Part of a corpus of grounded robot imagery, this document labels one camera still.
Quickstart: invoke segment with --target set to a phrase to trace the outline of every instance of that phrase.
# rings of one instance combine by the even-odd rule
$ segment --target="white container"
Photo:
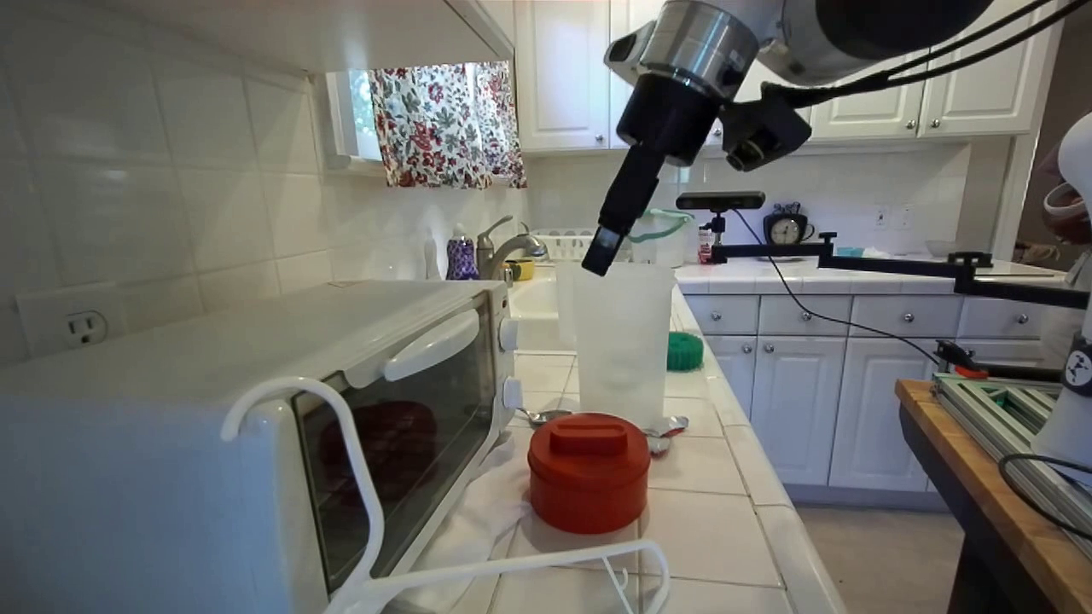
[[[579,409],[609,412],[637,429],[663,416],[673,271],[618,261],[608,276],[574,268]]]

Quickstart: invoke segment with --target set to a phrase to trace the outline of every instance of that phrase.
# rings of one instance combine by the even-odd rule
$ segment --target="green object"
[[[696,371],[704,368],[704,338],[673,330],[668,335],[668,371]]]

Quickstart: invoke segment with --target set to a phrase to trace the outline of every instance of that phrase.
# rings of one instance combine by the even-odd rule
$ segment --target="soap bottle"
[[[448,278],[478,278],[478,250],[459,229],[448,238]]]

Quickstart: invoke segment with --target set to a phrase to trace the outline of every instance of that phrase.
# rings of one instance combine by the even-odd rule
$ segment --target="white handle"
[[[427,335],[414,338],[400,353],[393,353],[383,368],[385,383],[414,379],[449,353],[472,346],[478,338],[478,310],[452,312],[428,327]]]

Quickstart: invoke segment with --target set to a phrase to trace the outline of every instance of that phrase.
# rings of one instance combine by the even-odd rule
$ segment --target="microwave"
[[[350,407],[405,571],[517,409],[503,284],[331,284],[0,371],[0,609],[324,609],[369,519],[321,395],[221,440],[243,387]]]

